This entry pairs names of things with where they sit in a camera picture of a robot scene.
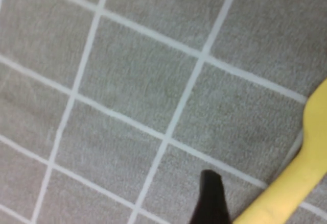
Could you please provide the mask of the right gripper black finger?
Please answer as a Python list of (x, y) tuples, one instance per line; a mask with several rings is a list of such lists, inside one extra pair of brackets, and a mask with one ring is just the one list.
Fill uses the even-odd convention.
[(221, 176), (213, 170), (201, 172), (199, 198), (189, 223), (231, 223)]

